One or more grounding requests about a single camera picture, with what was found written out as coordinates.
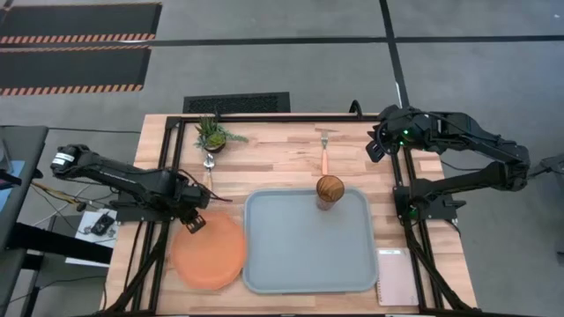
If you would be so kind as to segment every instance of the orange round plate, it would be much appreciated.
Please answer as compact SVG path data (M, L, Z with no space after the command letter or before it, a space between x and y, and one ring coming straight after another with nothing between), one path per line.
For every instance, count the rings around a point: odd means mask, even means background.
M247 247L240 225L221 212L200 212L205 226L190 233L182 226L175 235L171 257L178 275L189 287L218 290L239 275Z

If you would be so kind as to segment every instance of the black floor mat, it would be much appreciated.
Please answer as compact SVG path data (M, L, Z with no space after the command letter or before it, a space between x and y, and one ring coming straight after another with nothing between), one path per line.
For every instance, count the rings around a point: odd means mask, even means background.
M289 92L184 97L185 114L289 113Z
M14 6L4 12L0 44L150 40L161 8L157 3Z
M150 56L147 46L0 49L0 95L139 91Z

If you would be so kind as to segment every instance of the spiral notebook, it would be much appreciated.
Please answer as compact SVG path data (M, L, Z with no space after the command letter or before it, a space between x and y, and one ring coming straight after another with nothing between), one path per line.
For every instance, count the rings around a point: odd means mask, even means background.
M380 306L419 304L408 248L378 248L378 266L376 288Z

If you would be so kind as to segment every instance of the gray tray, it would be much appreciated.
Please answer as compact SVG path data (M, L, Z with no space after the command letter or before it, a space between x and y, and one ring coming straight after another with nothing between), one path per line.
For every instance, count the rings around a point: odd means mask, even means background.
M370 205L357 188L330 210L314 189L265 189L245 202L243 281L257 293L366 291L378 276Z

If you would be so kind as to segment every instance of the orange and black striped mat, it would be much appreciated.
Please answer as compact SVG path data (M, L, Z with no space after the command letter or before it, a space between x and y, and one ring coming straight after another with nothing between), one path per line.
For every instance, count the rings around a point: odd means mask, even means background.
M34 5L3 8L0 44L151 40L162 4Z
M138 92L150 56L147 46L0 48L0 96Z

